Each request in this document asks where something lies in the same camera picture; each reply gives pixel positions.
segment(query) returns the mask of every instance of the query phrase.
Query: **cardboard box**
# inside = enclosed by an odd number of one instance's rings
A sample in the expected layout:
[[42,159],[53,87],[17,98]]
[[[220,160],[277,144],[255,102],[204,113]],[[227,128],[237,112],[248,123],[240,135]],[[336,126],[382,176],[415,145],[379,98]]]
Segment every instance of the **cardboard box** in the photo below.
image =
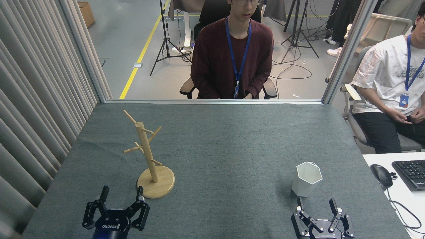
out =
[[88,2],[78,2],[78,6],[80,7],[82,17],[84,18],[85,26],[89,27],[94,23],[93,12],[91,12],[91,7]]

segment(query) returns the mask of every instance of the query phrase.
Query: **black keyboard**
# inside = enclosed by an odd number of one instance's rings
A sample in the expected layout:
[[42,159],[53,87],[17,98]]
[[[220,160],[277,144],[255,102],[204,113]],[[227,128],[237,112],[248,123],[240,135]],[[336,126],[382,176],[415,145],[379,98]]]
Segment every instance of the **black keyboard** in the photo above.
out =
[[398,161],[391,165],[410,191],[425,190],[425,160]]

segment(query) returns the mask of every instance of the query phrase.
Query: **wooden mug tree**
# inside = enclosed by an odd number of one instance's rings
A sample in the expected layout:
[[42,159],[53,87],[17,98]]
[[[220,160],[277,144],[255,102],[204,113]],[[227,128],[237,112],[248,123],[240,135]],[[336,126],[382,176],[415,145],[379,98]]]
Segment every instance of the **wooden mug tree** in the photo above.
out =
[[152,151],[150,150],[149,142],[156,136],[156,134],[161,130],[161,126],[155,131],[145,129],[143,122],[136,122],[127,111],[124,110],[124,113],[127,117],[134,123],[136,126],[137,134],[141,141],[141,145],[137,142],[134,142],[136,147],[124,150],[123,153],[128,153],[137,149],[140,149],[146,158],[148,169],[143,171],[137,180],[137,187],[143,187],[143,196],[147,198],[160,198],[165,196],[171,191],[174,186],[175,177],[171,169],[162,165],[162,163],[153,159]]

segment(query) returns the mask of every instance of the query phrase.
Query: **wooden stand base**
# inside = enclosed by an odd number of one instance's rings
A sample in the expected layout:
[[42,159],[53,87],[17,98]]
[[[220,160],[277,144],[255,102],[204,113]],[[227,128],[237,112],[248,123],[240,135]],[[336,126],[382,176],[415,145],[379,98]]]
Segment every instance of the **wooden stand base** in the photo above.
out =
[[175,177],[173,171],[165,166],[155,166],[158,182],[152,181],[149,169],[146,169],[137,180],[137,187],[143,187],[143,196],[147,198],[160,198],[165,196],[174,187]]

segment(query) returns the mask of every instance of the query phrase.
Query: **glasses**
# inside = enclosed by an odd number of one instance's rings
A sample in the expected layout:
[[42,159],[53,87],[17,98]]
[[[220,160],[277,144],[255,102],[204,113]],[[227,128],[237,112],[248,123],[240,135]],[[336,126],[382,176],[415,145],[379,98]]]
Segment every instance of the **glasses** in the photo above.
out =
[[261,4],[261,1],[262,1],[262,0],[236,0],[236,4],[237,4],[239,7],[245,7],[245,6],[248,4],[248,1],[250,1],[250,2],[251,2],[251,5],[253,5],[253,6],[258,6],[258,5],[260,5],[260,4]]

